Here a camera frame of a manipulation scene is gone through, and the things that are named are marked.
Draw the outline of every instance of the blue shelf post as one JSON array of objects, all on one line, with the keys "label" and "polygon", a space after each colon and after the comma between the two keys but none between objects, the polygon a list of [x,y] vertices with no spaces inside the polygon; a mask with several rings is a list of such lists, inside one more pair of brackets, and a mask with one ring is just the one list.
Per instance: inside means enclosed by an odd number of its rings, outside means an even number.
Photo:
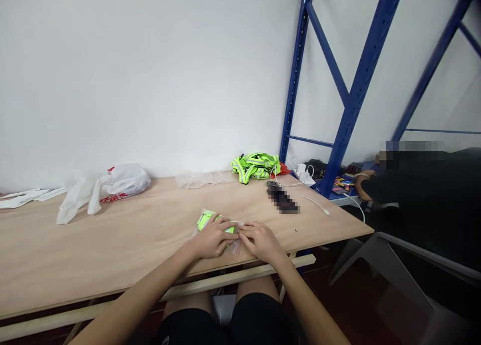
[{"label": "blue shelf post", "polygon": [[334,186],[334,181],[341,167],[342,159],[346,153],[347,145],[351,139],[352,131],[356,125],[359,111],[361,111],[364,98],[366,97],[372,75],[381,54],[384,41],[386,40],[392,19],[396,13],[400,0],[379,0],[367,35],[366,43],[362,51],[356,75],[349,92],[348,105],[344,108],[341,124],[337,131],[334,147],[329,157],[327,171],[322,181],[312,187],[318,188],[321,195],[329,198]]},{"label": "blue shelf post", "polygon": [[[357,116],[361,110],[366,92],[369,88],[372,74],[376,68],[384,41],[387,33],[389,32],[389,27],[391,26],[392,19],[396,13],[398,3],[399,0],[379,0],[376,12],[374,14],[374,19],[371,23],[371,28],[369,29],[366,43],[364,44],[364,49],[357,67],[351,91],[347,92],[347,88],[341,72],[339,71],[339,67],[337,66],[336,60],[331,48],[329,47],[326,36],[324,35],[324,31],[322,30],[319,19],[314,11],[312,0],[301,1],[301,10],[299,13],[296,44],[294,47],[294,58],[292,61],[291,79],[287,96],[279,159],[281,162],[286,162],[289,139],[332,147],[331,156],[329,158],[329,164],[324,179],[311,186],[327,198],[329,198],[329,195],[332,191],[337,171],[341,166],[349,139],[351,138],[354,125],[356,124]],[[334,82],[339,91],[339,96],[341,97],[344,105],[341,124],[339,125],[336,140],[333,144],[306,139],[303,137],[291,136],[292,118],[294,115],[294,105],[296,103],[296,94],[299,84],[299,75],[301,71],[302,56],[304,52],[304,44],[306,42],[309,19],[311,20],[312,26],[321,45],[321,49],[326,57],[326,61],[333,76]]]},{"label": "blue shelf post", "polygon": [[312,0],[301,0],[301,9],[299,11],[296,43],[294,45],[294,57],[292,59],[291,67],[291,79],[289,80],[286,113],[284,115],[284,126],[282,128],[281,150],[279,152],[279,161],[283,163],[286,163],[287,148],[289,146],[289,137],[291,134],[292,117],[294,115],[294,105],[296,104],[297,87],[299,84],[299,76],[301,74],[302,56],[304,54],[307,26],[309,24],[309,15],[306,11],[306,3],[310,3],[311,1]]},{"label": "blue shelf post", "polygon": [[[392,135],[392,139],[391,139],[392,141],[400,141],[402,135],[404,134],[404,131],[422,131],[422,130],[416,130],[416,129],[407,129],[407,126],[409,125],[409,121],[411,121],[412,115],[414,114],[414,111],[416,111],[417,105],[419,105],[419,102],[421,101],[424,91],[426,91],[426,88],[429,85],[429,82],[431,81],[431,78],[434,75],[434,72],[436,71],[437,66],[441,62],[442,56],[446,52],[458,28],[461,30],[461,32],[464,33],[467,40],[473,46],[474,50],[481,56],[480,46],[476,43],[471,33],[467,30],[467,28],[461,22],[467,9],[469,8],[469,5],[471,4],[471,1],[472,0],[458,0],[456,7],[454,9],[454,12],[452,13],[451,18],[449,19],[449,22],[444,28],[441,38],[439,39],[436,45],[436,48],[434,49],[431,55],[431,58],[429,59],[419,82],[417,83],[416,89],[414,90],[411,96],[411,99],[409,100],[406,110],[404,110],[404,113],[401,117],[401,121],[399,121],[399,124],[397,125],[397,128],[394,131],[394,134]],[[446,131],[426,130],[426,132],[446,132]]]}]

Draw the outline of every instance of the wooden table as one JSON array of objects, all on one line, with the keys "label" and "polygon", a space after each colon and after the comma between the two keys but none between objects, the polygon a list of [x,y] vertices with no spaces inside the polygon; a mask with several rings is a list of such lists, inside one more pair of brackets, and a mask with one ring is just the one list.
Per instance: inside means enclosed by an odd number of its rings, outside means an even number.
[{"label": "wooden table", "polygon": [[[297,182],[292,176],[279,181]],[[56,224],[64,195],[0,210],[0,319],[124,291],[193,236],[202,208],[232,220],[264,222],[287,253],[373,232],[307,186],[285,189],[299,214],[280,214],[265,181],[185,190],[172,177],[153,180],[137,196],[102,204],[94,216],[83,208],[66,225]],[[188,275],[253,260],[242,246],[238,256],[197,262]]]}]

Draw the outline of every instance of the wooden table leg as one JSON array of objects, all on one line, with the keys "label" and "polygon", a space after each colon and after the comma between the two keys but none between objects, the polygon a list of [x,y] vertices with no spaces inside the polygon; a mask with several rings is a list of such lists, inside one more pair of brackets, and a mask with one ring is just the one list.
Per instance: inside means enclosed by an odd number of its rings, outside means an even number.
[{"label": "wooden table leg", "polygon": [[[291,252],[289,254],[289,258],[295,258],[297,255],[297,251],[294,251],[294,252]],[[279,299],[281,300],[281,303],[282,301],[284,300],[284,296],[286,295],[286,288],[284,287],[284,285],[281,286],[281,292],[279,293]]]},{"label": "wooden table leg", "polygon": [[[88,303],[87,306],[92,306],[93,304],[95,304],[95,300],[96,299],[91,299]],[[64,341],[64,344],[63,345],[67,345],[69,342],[72,341],[72,339],[75,337],[75,335],[77,335],[77,333],[79,332],[79,329],[80,327],[82,326],[84,322],[78,322],[74,325],[74,327],[72,328],[72,330],[70,330],[70,333],[69,335],[67,336],[67,338],[65,339]]]}]

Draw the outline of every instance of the hand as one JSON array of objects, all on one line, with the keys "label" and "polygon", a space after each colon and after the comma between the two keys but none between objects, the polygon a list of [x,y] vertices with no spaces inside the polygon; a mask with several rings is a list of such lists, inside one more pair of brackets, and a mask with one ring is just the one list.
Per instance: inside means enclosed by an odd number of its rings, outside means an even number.
[{"label": "hand", "polygon": [[219,217],[214,214],[207,225],[189,241],[196,258],[219,257],[225,248],[239,238],[237,234],[225,232],[229,227],[237,223],[230,222],[227,217]]},{"label": "hand", "polygon": [[374,171],[374,170],[364,170],[364,171],[361,171],[361,173],[365,173],[368,176],[372,176],[372,175],[376,174],[376,171]]},{"label": "hand", "polygon": [[246,222],[240,226],[239,237],[253,255],[274,268],[289,260],[272,230],[261,222]]}]

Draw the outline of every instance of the plastic bag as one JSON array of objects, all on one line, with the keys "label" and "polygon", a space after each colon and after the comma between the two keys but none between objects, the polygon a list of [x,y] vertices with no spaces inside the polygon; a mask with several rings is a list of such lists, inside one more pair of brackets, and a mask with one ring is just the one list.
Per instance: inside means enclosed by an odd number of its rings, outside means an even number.
[{"label": "plastic bag", "polygon": [[[197,235],[199,233],[199,231],[202,231],[202,229],[207,225],[210,218],[214,214],[215,214],[214,211],[206,210],[205,208],[202,209],[202,213],[200,214],[200,218],[197,221],[197,227],[195,228],[193,236]],[[244,223],[240,222],[240,221],[232,221],[232,222],[236,222],[237,225],[228,228],[226,230],[226,232],[238,234],[238,227],[243,226]],[[227,246],[227,248],[224,250],[224,252],[231,253],[231,254],[234,254],[234,255],[239,255],[239,251],[241,250],[241,248],[240,248],[241,245],[242,245],[242,240],[240,238],[237,239],[237,240],[234,240],[234,242],[232,244]]]},{"label": "plastic bag", "polygon": [[69,223],[87,202],[87,213],[93,215],[100,211],[100,203],[137,195],[151,184],[147,171],[136,163],[112,167],[107,174],[87,172],[76,176],[75,180],[75,185],[60,205],[57,224]]},{"label": "plastic bag", "polygon": [[175,181],[179,188],[196,189],[204,185],[215,185],[219,183],[234,182],[229,171],[215,170],[212,172],[190,172],[183,171],[175,175]]}]

